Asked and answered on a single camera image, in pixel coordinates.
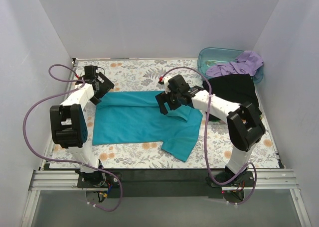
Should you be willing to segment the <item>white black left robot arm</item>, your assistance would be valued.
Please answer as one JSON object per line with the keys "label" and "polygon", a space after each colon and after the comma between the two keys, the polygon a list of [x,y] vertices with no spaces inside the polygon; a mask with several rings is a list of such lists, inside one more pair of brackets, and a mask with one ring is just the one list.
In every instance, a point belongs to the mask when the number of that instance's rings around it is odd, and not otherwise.
{"label": "white black left robot arm", "polygon": [[88,129],[83,114],[85,106],[91,102],[97,105],[101,98],[114,88],[114,84],[102,73],[86,74],[84,83],[78,81],[68,98],[50,108],[52,140],[71,154],[80,165],[79,173],[89,174],[89,181],[95,187],[105,184],[106,175],[97,170],[100,161],[87,145]]}

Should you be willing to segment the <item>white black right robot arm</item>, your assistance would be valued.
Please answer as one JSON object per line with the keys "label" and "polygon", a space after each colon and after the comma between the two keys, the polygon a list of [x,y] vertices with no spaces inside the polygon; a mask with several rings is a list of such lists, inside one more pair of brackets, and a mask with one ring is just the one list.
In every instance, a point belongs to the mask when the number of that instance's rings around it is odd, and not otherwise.
{"label": "white black right robot arm", "polygon": [[199,86],[191,87],[182,75],[161,77],[164,91],[112,92],[96,107],[93,145],[160,141],[162,150],[186,162],[199,137],[202,112],[227,123],[233,144],[226,165],[226,182],[239,185],[253,146],[265,134],[252,103],[233,103]]}

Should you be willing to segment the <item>teal t shirt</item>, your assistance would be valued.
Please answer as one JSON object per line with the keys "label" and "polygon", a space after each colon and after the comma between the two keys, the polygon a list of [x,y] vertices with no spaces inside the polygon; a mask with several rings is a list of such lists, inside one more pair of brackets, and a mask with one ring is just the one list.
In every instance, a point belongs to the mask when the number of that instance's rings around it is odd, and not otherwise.
{"label": "teal t shirt", "polygon": [[158,91],[110,92],[97,104],[93,145],[162,142],[162,150],[186,162],[195,147],[202,113],[188,106],[160,113]]}

